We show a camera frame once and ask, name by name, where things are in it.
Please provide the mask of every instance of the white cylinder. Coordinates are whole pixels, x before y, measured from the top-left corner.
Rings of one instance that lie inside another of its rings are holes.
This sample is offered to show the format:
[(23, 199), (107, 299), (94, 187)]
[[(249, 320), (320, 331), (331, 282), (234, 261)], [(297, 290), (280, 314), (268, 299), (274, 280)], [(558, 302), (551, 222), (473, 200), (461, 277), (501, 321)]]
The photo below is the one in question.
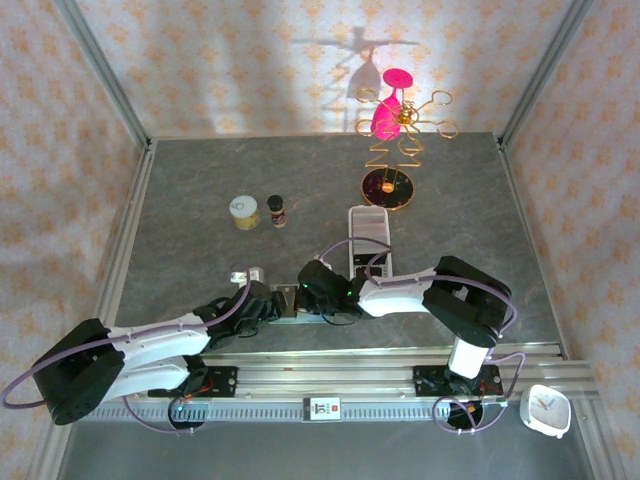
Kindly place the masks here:
[(240, 230), (251, 230), (260, 223), (258, 213), (258, 202), (249, 195), (240, 195), (231, 200), (229, 212), (233, 216), (233, 221)]
[(489, 353), (488, 348), (476, 347), (456, 337), (449, 357), (449, 369), (465, 378), (476, 378)]

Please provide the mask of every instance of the white alarm clock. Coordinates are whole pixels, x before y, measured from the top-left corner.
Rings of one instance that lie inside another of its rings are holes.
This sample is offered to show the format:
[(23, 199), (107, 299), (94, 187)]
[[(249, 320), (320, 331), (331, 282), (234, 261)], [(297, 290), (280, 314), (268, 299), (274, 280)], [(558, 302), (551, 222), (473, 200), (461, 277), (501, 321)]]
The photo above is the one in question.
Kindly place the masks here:
[(520, 418), (533, 430), (562, 438), (571, 424), (571, 404), (553, 388), (532, 385), (522, 394)]

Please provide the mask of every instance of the black mounting plate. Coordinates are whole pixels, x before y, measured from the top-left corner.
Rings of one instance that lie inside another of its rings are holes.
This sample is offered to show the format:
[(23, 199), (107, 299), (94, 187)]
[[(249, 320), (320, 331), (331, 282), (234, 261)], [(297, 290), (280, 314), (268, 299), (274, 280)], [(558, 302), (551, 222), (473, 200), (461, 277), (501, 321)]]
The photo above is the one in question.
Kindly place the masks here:
[[(238, 367), (212, 367), (207, 366), (207, 374), (202, 381), (203, 385), (213, 382), (213, 388), (206, 392), (196, 393), (194, 398), (231, 398), (236, 394), (238, 384)], [(181, 396), (179, 390), (149, 390), (148, 395), (154, 398), (175, 398)]]
[(469, 392), (456, 390), (452, 383), (445, 380), (447, 368), (440, 365), (417, 365), (413, 367), (413, 385), (416, 390), (416, 397), (504, 395), (500, 369), (497, 365), (483, 365), (480, 368), (480, 373), (473, 380), (457, 377), (459, 380), (466, 380), (465, 386)]

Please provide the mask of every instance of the white jar lid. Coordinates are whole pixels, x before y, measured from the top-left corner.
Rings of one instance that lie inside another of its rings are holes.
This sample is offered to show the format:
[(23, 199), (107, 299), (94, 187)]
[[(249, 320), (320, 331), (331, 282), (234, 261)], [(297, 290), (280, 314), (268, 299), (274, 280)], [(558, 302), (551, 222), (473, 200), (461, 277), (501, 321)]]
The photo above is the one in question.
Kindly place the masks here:
[(240, 195), (231, 200), (229, 211), (236, 218), (247, 218), (256, 213), (258, 202), (249, 195)]

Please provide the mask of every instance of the patterned wall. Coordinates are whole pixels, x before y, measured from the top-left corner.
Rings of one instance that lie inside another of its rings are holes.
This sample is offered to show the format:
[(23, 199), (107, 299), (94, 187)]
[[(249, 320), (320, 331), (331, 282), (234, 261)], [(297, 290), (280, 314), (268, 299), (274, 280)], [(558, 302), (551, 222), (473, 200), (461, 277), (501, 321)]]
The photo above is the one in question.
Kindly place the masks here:
[(146, 130), (211, 137), (353, 131), (354, 87), (392, 66), (454, 94), (433, 118), (499, 132), (571, 2), (79, 3)]
[(571, 354), (640, 470), (640, 9), (596, 1), (511, 153)]
[[(51, 0), (2, 8), (0, 32), (4, 386), (93, 313), (139, 152)], [(0, 478), (25, 478), (47, 417), (0, 408)]]

